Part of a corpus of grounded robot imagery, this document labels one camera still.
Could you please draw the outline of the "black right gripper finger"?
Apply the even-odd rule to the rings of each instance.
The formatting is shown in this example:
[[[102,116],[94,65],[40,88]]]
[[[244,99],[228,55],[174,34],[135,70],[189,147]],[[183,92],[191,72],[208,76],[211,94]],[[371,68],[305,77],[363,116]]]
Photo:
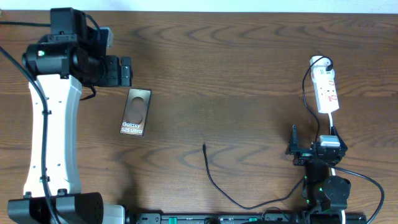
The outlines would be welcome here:
[[[299,142],[298,142],[297,128],[296,125],[293,125],[290,133],[289,143],[287,145],[285,153],[287,155],[294,155],[298,151],[299,151]]]
[[[332,127],[330,128],[330,135],[331,135],[331,136],[337,137],[337,139],[338,139],[338,141],[339,141],[339,143],[340,143],[340,146],[346,146],[346,144],[344,143],[344,141],[342,140],[342,138],[341,138],[340,135],[338,134],[338,132],[337,132],[335,126],[332,126]]]

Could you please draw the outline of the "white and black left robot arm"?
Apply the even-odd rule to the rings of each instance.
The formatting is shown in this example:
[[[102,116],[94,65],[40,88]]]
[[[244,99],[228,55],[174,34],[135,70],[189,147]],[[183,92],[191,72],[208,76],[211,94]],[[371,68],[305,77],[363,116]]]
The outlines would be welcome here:
[[[108,55],[111,30],[83,11],[54,8],[49,27],[16,63],[32,98],[32,151],[23,197],[8,202],[8,216],[16,223],[131,223],[122,205],[81,191],[76,158],[82,89],[131,86],[131,59]]]

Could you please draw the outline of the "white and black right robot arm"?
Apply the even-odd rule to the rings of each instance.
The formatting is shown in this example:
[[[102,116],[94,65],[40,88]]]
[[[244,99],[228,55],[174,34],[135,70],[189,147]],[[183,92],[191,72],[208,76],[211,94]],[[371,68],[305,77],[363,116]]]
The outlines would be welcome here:
[[[345,156],[348,147],[331,128],[308,148],[299,146],[297,129],[292,127],[286,154],[293,155],[293,165],[305,168],[302,195],[308,208],[300,212],[302,223],[344,223],[351,182],[330,173]]]

